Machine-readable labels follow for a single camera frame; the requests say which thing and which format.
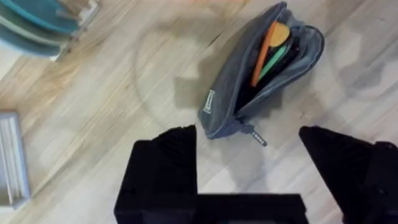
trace gray pouch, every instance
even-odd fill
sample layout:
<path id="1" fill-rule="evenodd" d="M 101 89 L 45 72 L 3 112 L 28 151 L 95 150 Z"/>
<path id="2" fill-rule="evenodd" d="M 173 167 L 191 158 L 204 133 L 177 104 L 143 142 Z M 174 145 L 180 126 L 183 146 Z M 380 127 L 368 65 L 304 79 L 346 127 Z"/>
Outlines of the gray pouch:
<path id="1" fill-rule="evenodd" d="M 265 99 L 273 92 L 298 80 L 318 62 L 325 44 L 322 33 L 297 21 L 286 6 L 285 2 L 280 2 L 246 25 L 243 36 L 225 62 L 198 112 L 209 139 L 230 136 L 240 131 L 251 134 L 266 146 L 266 141 L 248 121 L 267 106 L 264 104 Z M 274 21 L 290 27 L 291 36 L 298 45 L 298 53 L 260 90 L 249 94 L 246 88 L 248 80 L 252 76 L 264 34 Z"/>

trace black plastic part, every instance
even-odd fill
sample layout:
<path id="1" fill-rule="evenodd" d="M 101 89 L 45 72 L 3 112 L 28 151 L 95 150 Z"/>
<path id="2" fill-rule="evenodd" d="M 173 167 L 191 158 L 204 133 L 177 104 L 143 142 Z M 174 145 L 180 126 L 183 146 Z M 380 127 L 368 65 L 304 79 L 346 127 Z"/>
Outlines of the black plastic part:
<path id="1" fill-rule="evenodd" d="M 299 135 L 346 224 L 398 223 L 398 149 L 319 127 Z"/>
<path id="2" fill-rule="evenodd" d="M 308 224 L 300 195 L 198 194 L 196 136 L 189 126 L 134 144 L 114 208 L 119 224 Z"/>

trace white container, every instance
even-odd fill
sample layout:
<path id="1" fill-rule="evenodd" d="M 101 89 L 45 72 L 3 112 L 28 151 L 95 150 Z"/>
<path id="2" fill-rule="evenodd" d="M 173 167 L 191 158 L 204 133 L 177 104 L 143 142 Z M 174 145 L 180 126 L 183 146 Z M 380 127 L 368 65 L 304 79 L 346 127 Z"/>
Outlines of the white container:
<path id="1" fill-rule="evenodd" d="M 18 209 L 30 199 L 18 115 L 0 113 L 0 212 Z"/>

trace zipper pull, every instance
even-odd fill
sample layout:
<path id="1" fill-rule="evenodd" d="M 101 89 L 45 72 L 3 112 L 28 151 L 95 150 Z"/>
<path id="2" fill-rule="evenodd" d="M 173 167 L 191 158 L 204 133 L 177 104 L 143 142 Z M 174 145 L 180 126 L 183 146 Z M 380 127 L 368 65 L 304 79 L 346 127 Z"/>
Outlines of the zipper pull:
<path id="1" fill-rule="evenodd" d="M 251 134 L 251 136 L 253 136 L 253 138 L 257 140 L 263 147 L 268 145 L 267 141 L 264 140 L 261 135 L 254 130 L 254 126 L 251 124 L 245 124 L 241 132 L 244 134 Z"/>

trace wood grain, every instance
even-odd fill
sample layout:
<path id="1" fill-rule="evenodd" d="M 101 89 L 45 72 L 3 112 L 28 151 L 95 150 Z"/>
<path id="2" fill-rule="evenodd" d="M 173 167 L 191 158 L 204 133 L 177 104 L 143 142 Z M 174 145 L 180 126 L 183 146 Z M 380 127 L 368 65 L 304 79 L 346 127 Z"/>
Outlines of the wood grain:
<path id="1" fill-rule="evenodd" d="M 1 48 L 0 107 L 21 117 L 33 199 L 0 223 L 116 223 L 132 144 L 192 123 L 200 192 L 300 193 L 310 223 L 341 223 L 298 130 L 398 143 L 398 2 L 289 0 L 325 34 L 321 60 L 252 121 L 268 147 L 242 134 L 209 141 L 197 109 L 242 26 L 276 2 L 102 0 L 61 62 Z"/>

